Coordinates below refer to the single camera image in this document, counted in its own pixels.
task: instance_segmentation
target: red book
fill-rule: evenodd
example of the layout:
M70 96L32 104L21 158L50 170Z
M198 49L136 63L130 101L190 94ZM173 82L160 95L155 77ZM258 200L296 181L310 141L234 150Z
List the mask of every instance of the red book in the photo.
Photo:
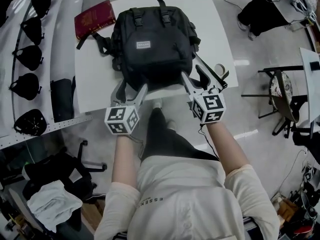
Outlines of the red book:
M84 36L115 22L116 17L110 1L101 2L74 18L75 36L81 40Z

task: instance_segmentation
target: white floor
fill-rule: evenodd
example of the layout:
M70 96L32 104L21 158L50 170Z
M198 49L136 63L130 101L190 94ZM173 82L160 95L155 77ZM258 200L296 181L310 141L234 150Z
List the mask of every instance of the white floor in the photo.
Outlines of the white floor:
M83 10L103 1L84 0ZM243 8L251 0L228 1ZM279 114L258 119L258 115L272 111L267 98L260 98L260 100L242 98L241 94L267 94L269 77L258 74L257 71L271 66L301 65L299 47L311 49L309 41L304 30L291 32L284 27L263 33L255 41L250 41L247 33L242 32L237 26L236 17L240 9L223 0L214 0L214 4L228 37L239 82L239 87L223 91L227 105L223 121L240 143L268 195L272 197L290 172L302 147L295 146L292 139L285 139L282 133L272 136L272 130L280 119ZM303 78L303 75L295 75L295 77L299 79ZM297 95L297 83L293 81L292 84L293 95ZM177 132L180 135L198 149L210 152L206 140L198 134L199 122L193 118L187 101L187 96L166 98L163 100L163 112L165 116L176 121ZM146 137L151 105L151 102L146 102L140 110L141 121L134 133L138 138L145 139ZM98 184L95 192L105 193L111 183L116 138L104 125L105 110L95 111L93 115L94 120L90 122L64 129L63 136L72 154L78 153L78 144L81 139L86 139L88 147L84 149L83 159L107 163L106 172L92 174L93 181ZM302 167L307 161L310 161L311 165L315 164L311 154L307 156L304 152L300 152L292 172L281 187L284 195L289 195L290 191L299 188L302 182Z

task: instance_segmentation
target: person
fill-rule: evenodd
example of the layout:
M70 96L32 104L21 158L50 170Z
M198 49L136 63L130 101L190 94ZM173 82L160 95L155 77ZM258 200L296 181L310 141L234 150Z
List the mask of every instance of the person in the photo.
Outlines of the person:
M241 147L222 122L206 127L219 159L178 135L155 100L138 172L132 140L117 137L95 240L278 239L277 213Z
M318 0L300 0L308 12L316 12ZM248 32L250 40L271 29L302 21L306 15L297 11L290 0L252 0L237 15L237 24Z

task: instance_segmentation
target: white table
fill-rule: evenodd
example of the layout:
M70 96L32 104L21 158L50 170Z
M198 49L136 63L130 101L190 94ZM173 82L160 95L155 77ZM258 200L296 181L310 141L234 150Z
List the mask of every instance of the white table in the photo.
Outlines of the white table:
M311 70L310 62L319 62L318 53L300 48L308 96L308 119L320 116L320 70Z
M237 87L238 80L234 60L228 39L213 0L164 0L167 6L176 6L183 10L194 23L198 37L201 39L197 53L212 69L222 64L229 70L225 79L228 87ZM134 7L159 6L157 0L117 0L111 2L114 14ZM101 29L103 37L111 37L114 26ZM88 38L80 50L75 50L75 78L79 111L81 113L104 109L110 106L110 95L123 78L120 72L112 69L112 56L103 57L99 53L97 42ZM199 80L193 60L191 77ZM148 93L146 100L185 94L185 88L176 84Z

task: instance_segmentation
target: white sneaker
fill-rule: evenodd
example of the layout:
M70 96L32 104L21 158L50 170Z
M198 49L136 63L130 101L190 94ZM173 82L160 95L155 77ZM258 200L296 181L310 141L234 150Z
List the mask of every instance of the white sneaker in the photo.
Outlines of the white sneaker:
M237 20L239 29L241 29L242 31L247 31L247 30L249 29L248 26L246 26L246 25L244 25L244 24L242 24L242 23L240 22L240 20L238 19L238 17L236 18L236 20Z
M162 109L162 98L156 98L152 101L153 109Z
M252 33L251 31L249 31L249 33L248 33L248 38L249 38L251 41L253 41L253 40L255 40L255 39L257 38L257 36L256 36L254 33Z
M169 119L168 122L166 122L166 127L175 132L177 131L177 124L172 119Z

